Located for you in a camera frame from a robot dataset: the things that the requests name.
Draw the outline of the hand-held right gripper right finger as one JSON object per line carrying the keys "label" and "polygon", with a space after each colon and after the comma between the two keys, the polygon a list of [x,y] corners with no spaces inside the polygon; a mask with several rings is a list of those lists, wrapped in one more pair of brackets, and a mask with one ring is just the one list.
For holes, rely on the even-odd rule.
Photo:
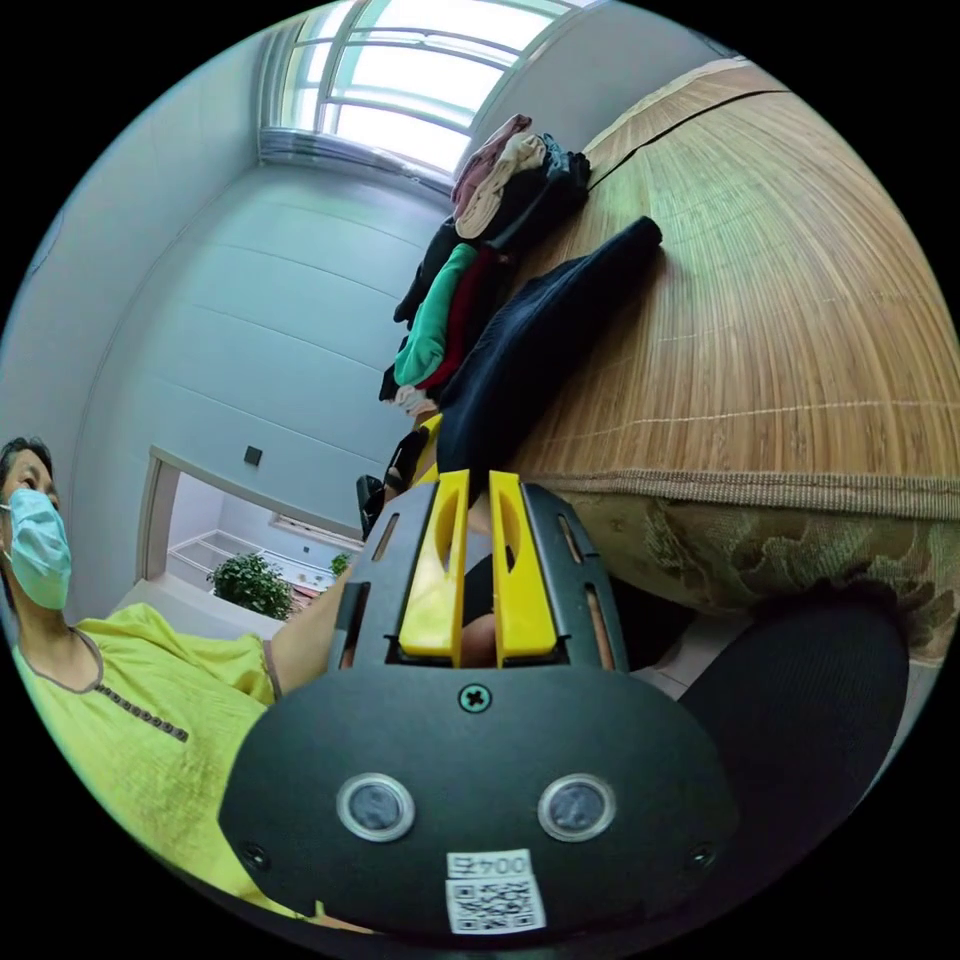
{"label": "hand-held right gripper right finger", "polygon": [[530,511],[513,473],[489,475],[497,666],[555,658],[558,634]]}

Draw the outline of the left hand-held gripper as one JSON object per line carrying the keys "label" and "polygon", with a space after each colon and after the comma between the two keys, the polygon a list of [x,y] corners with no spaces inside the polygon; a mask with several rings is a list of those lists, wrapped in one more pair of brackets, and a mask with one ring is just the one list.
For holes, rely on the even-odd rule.
{"label": "left hand-held gripper", "polygon": [[[435,412],[424,419],[398,444],[382,478],[362,475],[356,481],[356,495],[360,514],[361,540],[366,542],[385,505],[405,493],[412,485],[418,463],[427,444],[432,442],[442,424],[443,415]],[[432,463],[414,482],[415,485],[435,483],[439,470]]]}

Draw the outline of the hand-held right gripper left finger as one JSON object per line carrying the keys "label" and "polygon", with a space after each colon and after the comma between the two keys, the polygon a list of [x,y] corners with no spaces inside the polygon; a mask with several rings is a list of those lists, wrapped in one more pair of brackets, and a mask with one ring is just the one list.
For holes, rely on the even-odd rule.
{"label": "hand-held right gripper left finger", "polygon": [[409,658],[462,660],[469,472],[438,475],[432,486],[398,641]]}

